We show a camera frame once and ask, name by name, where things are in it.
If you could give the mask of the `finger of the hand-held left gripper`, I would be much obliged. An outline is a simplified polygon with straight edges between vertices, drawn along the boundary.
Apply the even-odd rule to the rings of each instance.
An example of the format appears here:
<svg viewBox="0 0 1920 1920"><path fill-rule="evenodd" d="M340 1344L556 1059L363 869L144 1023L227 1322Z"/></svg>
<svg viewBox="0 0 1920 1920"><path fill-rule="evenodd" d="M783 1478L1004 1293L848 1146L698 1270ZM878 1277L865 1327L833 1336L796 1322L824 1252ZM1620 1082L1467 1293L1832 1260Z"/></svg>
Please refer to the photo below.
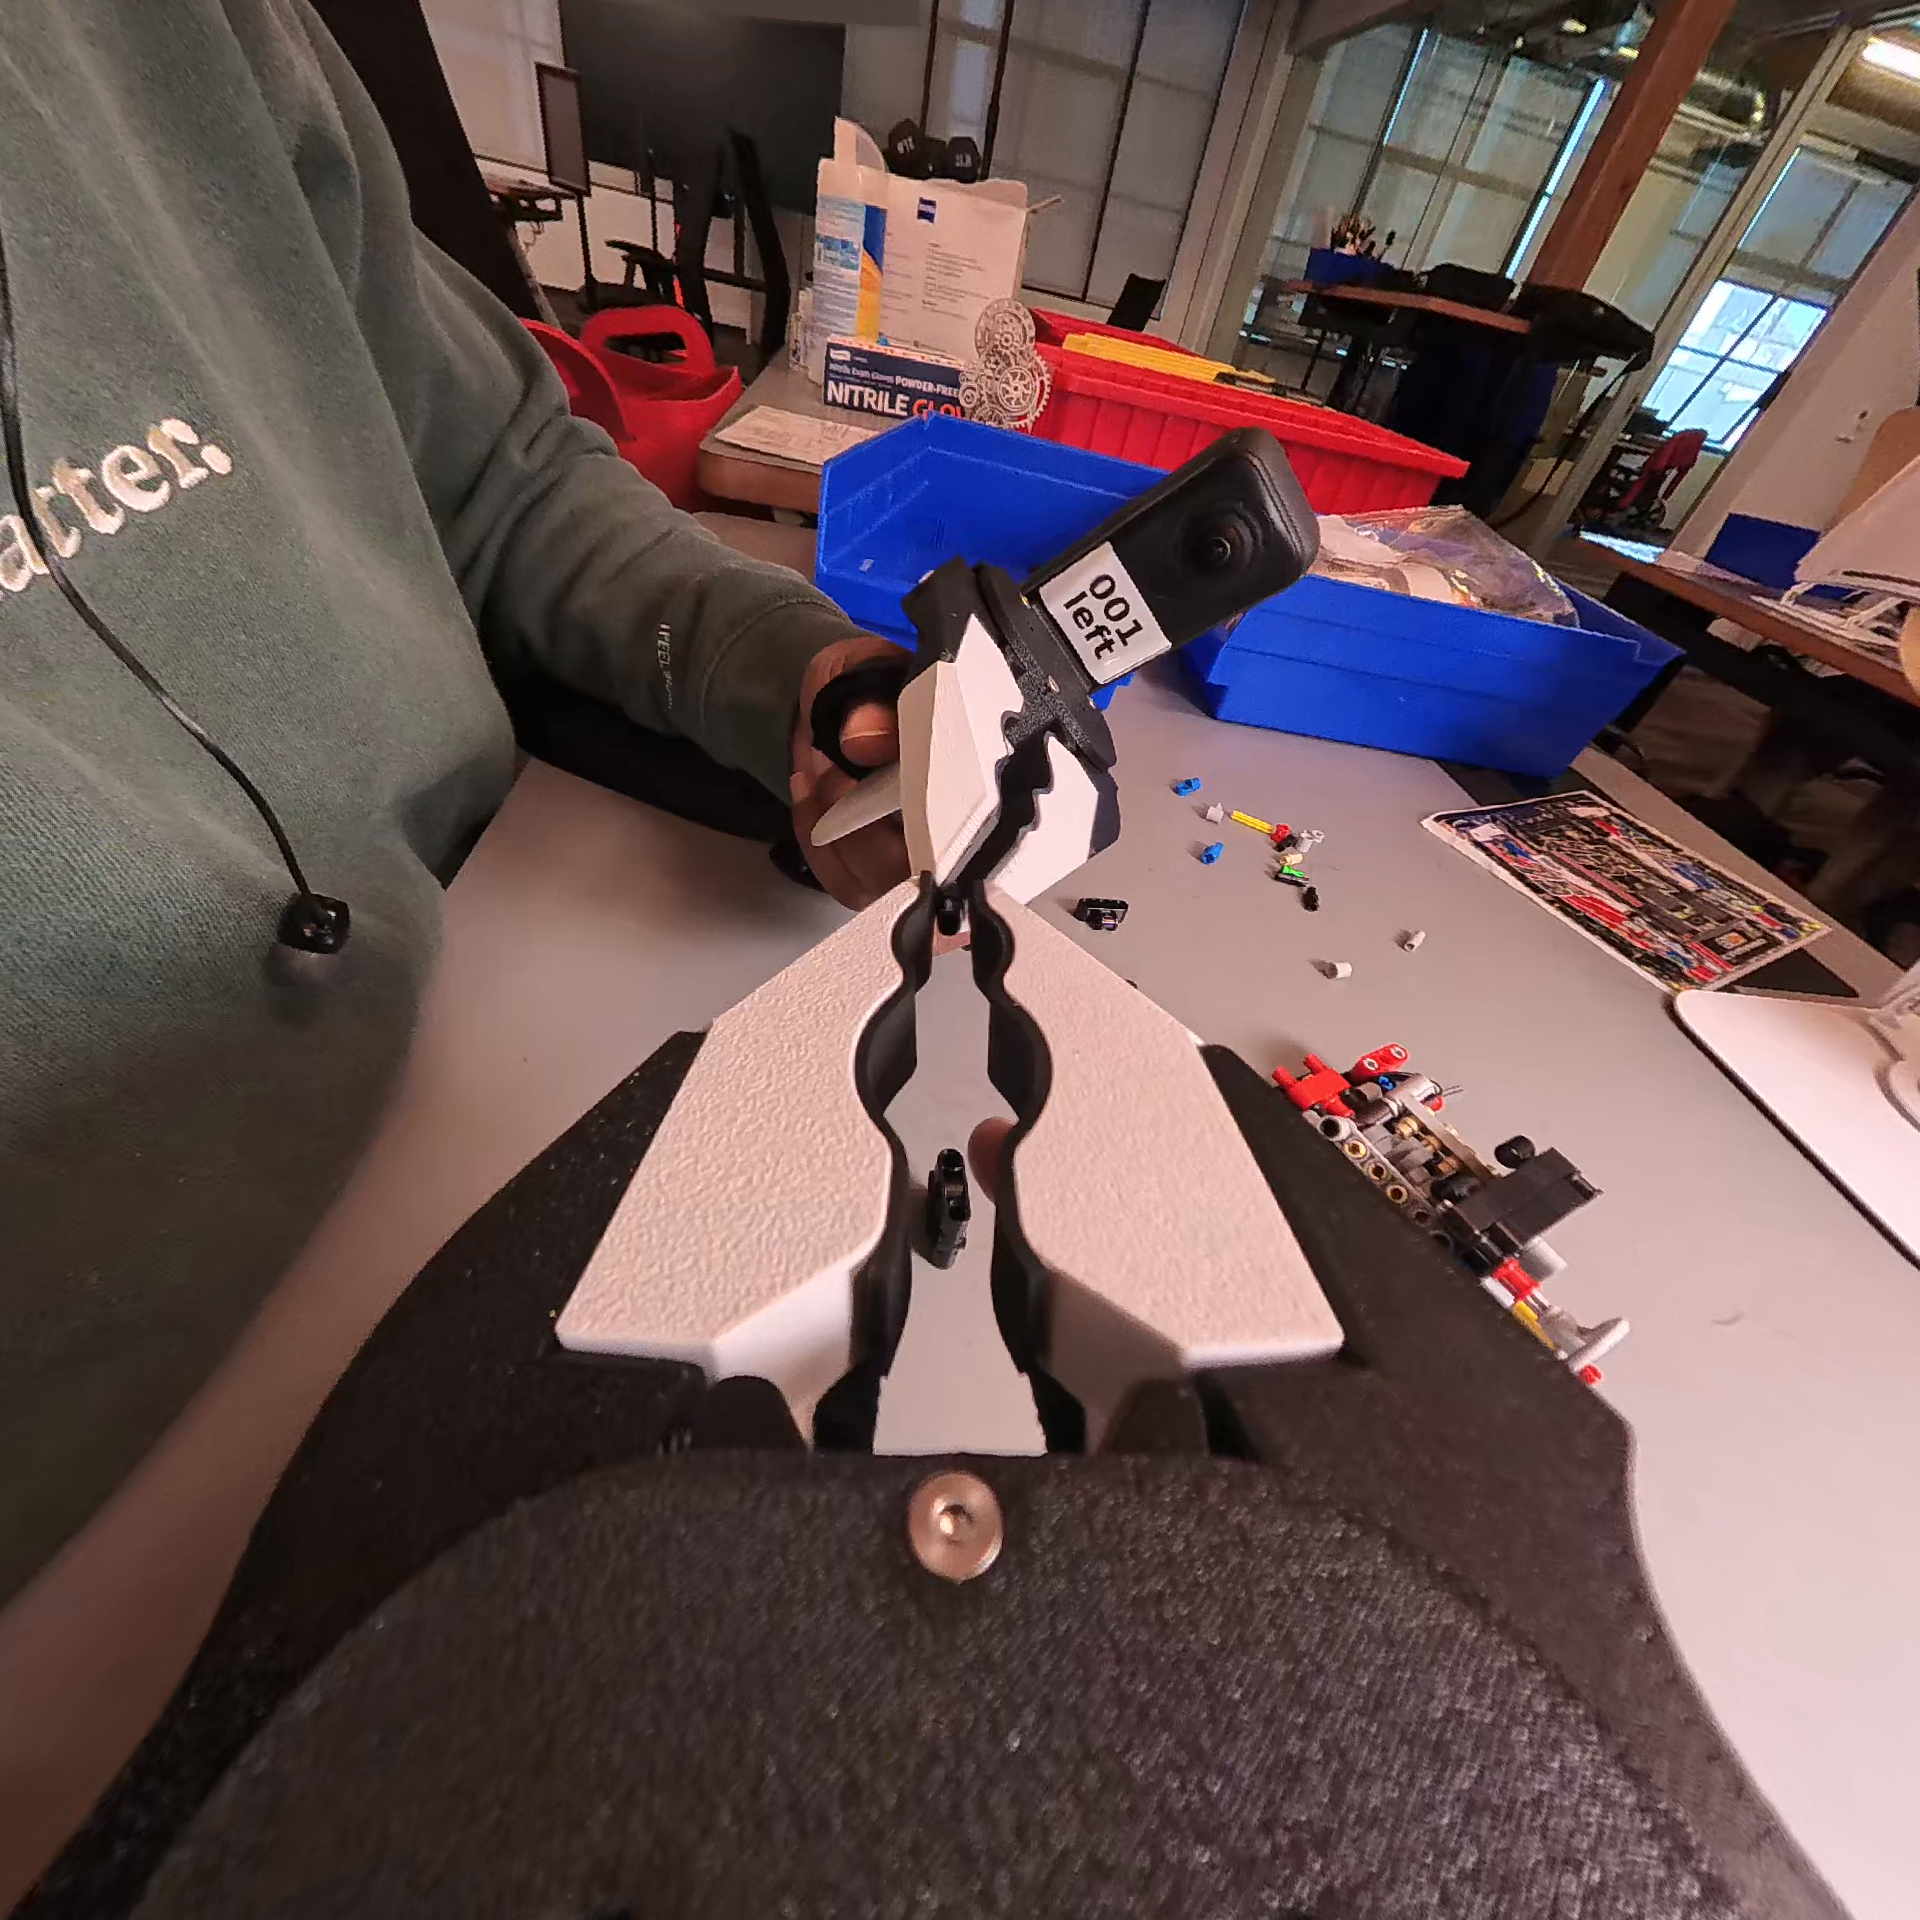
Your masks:
<svg viewBox="0 0 1920 1920"><path fill-rule="evenodd" d="M998 637L970 616L900 687L900 822L910 875L952 883L1001 816L1006 726L1024 694Z"/></svg>
<svg viewBox="0 0 1920 1920"><path fill-rule="evenodd" d="M1000 812L970 854L970 888L1032 904L1121 834L1113 773L1071 748L1020 748L1000 778Z"/></svg>

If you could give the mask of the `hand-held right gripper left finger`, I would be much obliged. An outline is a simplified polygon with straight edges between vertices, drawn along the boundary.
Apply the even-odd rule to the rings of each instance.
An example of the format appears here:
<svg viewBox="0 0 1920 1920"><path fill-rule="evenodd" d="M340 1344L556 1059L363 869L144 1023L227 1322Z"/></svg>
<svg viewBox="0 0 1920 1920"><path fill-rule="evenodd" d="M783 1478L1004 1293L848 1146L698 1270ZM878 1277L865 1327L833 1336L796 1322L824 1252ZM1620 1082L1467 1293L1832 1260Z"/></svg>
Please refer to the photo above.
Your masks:
<svg viewBox="0 0 1920 1920"><path fill-rule="evenodd" d="M873 1450L918 1179L884 1114L919 1064L934 879L907 879L703 1034L559 1318L572 1352L759 1379L819 1450Z"/></svg>

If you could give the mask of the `partly built lego car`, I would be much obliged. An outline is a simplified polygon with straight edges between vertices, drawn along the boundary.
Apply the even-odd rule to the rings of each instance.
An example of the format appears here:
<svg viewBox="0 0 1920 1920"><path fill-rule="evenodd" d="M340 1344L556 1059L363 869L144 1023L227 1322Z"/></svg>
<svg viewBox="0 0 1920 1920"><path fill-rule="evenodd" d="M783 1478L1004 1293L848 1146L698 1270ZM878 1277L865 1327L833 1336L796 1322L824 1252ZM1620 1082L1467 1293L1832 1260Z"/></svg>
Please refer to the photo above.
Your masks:
<svg viewBox="0 0 1920 1920"><path fill-rule="evenodd" d="M1305 1053L1272 1086L1406 1222L1584 1384L1628 1336L1624 1317L1584 1324L1547 1284L1567 1270L1552 1231L1600 1200L1562 1149L1508 1136L1479 1151L1450 1118L1455 1088L1391 1043L1350 1067Z"/></svg>

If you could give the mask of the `lego instruction booklet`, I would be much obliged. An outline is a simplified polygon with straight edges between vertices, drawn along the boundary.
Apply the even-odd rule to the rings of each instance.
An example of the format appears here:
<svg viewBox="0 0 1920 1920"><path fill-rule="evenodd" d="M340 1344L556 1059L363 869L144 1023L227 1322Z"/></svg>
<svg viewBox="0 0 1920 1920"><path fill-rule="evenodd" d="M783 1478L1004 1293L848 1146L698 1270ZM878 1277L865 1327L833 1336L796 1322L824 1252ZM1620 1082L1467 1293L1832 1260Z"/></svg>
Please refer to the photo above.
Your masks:
<svg viewBox="0 0 1920 1920"><path fill-rule="evenodd" d="M1727 989L1832 932L1594 789L1456 807L1424 828L1668 995Z"/></svg>

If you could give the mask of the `silver gear model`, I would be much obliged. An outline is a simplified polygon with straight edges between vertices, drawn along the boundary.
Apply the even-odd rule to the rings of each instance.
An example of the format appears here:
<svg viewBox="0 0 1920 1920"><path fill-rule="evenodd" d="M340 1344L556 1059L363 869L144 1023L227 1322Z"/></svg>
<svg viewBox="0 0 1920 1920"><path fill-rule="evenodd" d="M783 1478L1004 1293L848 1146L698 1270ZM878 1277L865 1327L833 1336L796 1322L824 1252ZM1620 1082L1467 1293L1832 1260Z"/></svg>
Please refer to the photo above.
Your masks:
<svg viewBox="0 0 1920 1920"><path fill-rule="evenodd" d="M1032 435L1050 406L1050 394L1052 371L1040 355L1033 310L1012 298L984 306L971 356L962 366L961 415Z"/></svg>

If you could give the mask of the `yellow plastic tray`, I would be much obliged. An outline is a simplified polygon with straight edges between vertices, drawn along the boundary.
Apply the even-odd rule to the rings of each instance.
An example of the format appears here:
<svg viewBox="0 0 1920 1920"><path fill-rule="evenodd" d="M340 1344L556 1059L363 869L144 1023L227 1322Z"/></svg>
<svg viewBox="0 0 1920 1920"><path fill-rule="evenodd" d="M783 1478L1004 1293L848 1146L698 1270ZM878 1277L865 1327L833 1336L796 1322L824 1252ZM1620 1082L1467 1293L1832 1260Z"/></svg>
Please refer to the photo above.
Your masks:
<svg viewBox="0 0 1920 1920"><path fill-rule="evenodd" d="M1185 348L1134 333L1082 328L1068 333L1062 341L1062 349L1158 378L1185 378L1208 384L1235 384L1242 378L1242 371L1232 364L1219 364Z"/></svg>

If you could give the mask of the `red plastic bin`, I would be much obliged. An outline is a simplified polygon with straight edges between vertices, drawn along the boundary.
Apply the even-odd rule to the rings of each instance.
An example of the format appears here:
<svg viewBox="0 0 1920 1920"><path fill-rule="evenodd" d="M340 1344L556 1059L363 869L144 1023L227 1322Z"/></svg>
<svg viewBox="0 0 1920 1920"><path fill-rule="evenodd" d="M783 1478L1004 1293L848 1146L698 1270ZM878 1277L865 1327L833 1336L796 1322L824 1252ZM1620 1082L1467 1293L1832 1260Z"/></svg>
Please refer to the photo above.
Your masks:
<svg viewBox="0 0 1920 1920"><path fill-rule="evenodd" d="M1467 472L1452 453L1316 399L1290 397L1263 374L1242 371L1235 384L1208 384L1063 352L1062 341L1082 328L1176 343L1044 306L1033 316L1040 355L1052 371L1047 412L1033 430L1042 440L1170 471L1226 435L1257 426L1282 445L1321 515L1424 508L1443 485Z"/></svg>

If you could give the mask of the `paper sheet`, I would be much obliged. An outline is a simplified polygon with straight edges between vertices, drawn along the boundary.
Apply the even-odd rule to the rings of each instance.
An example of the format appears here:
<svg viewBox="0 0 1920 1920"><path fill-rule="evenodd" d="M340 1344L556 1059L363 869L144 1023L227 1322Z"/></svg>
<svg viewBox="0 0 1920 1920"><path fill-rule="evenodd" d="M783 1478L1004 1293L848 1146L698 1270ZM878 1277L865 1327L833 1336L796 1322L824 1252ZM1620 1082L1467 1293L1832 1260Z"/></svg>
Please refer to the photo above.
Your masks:
<svg viewBox="0 0 1920 1920"><path fill-rule="evenodd" d="M819 471L876 436L878 427L856 420L833 420L772 405L754 405L743 413L724 419L708 435L708 440L732 453Z"/></svg>

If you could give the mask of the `white wipes pack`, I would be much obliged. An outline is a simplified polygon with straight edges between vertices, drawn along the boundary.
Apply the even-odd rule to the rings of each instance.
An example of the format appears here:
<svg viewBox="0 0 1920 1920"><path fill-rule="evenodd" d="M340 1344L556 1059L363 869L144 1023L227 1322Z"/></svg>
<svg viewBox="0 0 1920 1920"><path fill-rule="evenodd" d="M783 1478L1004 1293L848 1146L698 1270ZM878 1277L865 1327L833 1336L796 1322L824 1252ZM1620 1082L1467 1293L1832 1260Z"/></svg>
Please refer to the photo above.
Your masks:
<svg viewBox="0 0 1920 1920"><path fill-rule="evenodd" d="M809 326L826 359L831 341L881 343L882 260L892 176L873 135L838 117L833 149L819 163Z"/></svg>

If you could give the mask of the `wooden desk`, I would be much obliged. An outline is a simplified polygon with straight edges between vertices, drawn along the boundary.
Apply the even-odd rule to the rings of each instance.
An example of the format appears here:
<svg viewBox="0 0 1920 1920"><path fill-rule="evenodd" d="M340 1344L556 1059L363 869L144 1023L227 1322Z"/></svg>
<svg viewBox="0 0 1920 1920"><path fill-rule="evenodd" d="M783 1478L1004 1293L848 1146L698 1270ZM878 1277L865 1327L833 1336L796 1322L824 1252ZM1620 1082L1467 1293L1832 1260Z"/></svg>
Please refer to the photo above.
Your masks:
<svg viewBox="0 0 1920 1920"><path fill-rule="evenodd" d="M1567 541L1567 549L1577 551L1590 570L1612 570L1615 576L1649 588L1666 604L1687 606L1708 621L1731 621L1742 634L1824 666L1898 703L1918 707L1899 648L1873 629L1859 629L1820 608L1790 604L1783 591L1750 583L1705 559L1668 558L1664 549L1647 541L1577 535Z"/></svg>
<svg viewBox="0 0 1920 1920"><path fill-rule="evenodd" d="M1329 306L1370 308L1375 312L1411 312L1424 319L1447 319L1521 339L1531 333L1531 319L1516 316L1508 308L1475 306L1424 293L1385 290L1377 283L1340 280L1321 285L1307 279L1284 279L1276 283L1276 293L1282 298L1315 300Z"/></svg>

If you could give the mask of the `black bag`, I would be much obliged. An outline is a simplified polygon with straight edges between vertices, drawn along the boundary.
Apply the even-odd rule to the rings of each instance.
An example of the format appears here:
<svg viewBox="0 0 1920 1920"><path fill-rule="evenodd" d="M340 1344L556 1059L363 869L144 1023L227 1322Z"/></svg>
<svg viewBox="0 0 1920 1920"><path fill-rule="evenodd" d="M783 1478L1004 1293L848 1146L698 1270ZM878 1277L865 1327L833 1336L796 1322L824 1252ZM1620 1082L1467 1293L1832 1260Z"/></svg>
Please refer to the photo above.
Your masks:
<svg viewBox="0 0 1920 1920"><path fill-rule="evenodd" d="M1577 287L1523 283L1508 316L1527 325L1523 346L1536 364L1574 368L1607 359L1633 371L1654 352L1647 325Z"/></svg>

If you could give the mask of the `red chair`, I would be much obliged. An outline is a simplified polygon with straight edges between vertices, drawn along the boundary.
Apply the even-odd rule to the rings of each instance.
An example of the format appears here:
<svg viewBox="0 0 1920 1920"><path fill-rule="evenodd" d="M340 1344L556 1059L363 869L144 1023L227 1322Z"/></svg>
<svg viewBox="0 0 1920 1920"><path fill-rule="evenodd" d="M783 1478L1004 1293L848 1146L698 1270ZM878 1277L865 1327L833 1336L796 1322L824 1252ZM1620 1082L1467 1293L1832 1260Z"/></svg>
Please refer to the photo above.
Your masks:
<svg viewBox="0 0 1920 1920"><path fill-rule="evenodd" d="M1658 440L1624 440L1582 499L1579 523L1592 531L1664 525L1674 494L1692 476L1708 443L1711 435L1704 427L1682 427Z"/></svg>

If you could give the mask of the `wooden pillar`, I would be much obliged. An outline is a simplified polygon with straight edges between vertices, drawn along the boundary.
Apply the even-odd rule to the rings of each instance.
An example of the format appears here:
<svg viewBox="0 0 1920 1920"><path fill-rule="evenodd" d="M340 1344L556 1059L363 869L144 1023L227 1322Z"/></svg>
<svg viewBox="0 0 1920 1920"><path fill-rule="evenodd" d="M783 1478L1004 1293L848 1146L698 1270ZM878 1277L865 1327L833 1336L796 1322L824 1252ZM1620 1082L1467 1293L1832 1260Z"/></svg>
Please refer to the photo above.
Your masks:
<svg viewBox="0 0 1920 1920"><path fill-rule="evenodd" d="M1697 71L1713 54L1735 12L1738 3L1654 7L1640 54L1531 260L1527 285L1562 290L1586 285L1687 99Z"/></svg>

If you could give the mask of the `white paper stack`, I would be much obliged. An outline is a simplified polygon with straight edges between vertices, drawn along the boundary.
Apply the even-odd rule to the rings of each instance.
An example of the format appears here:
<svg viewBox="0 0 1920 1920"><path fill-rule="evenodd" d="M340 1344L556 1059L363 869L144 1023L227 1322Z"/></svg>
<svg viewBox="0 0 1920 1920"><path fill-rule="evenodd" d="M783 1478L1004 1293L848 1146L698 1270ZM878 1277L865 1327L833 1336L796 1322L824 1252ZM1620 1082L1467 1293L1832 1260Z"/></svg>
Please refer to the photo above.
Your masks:
<svg viewBox="0 0 1920 1920"><path fill-rule="evenodd" d="M1875 591L1918 604L1918 460L1843 516L1798 562L1793 591Z"/></svg>

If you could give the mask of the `black frame stand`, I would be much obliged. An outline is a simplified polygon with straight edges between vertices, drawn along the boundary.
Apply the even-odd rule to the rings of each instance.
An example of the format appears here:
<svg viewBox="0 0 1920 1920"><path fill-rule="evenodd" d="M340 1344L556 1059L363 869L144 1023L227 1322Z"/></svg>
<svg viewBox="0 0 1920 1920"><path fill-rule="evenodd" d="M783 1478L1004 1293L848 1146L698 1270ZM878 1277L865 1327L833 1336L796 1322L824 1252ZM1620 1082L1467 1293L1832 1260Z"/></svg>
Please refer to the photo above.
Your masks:
<svg viewBox="0 0 1920 1920"><path fill-rule="evenodd" d="M730 127L692 158L642 151L635 184L648 234L614 237L619 298L626 304L678 304L713 326L713 290L743 295L743 323L756 364L779 356L794 306L777 213L753 135Z"/></svg>

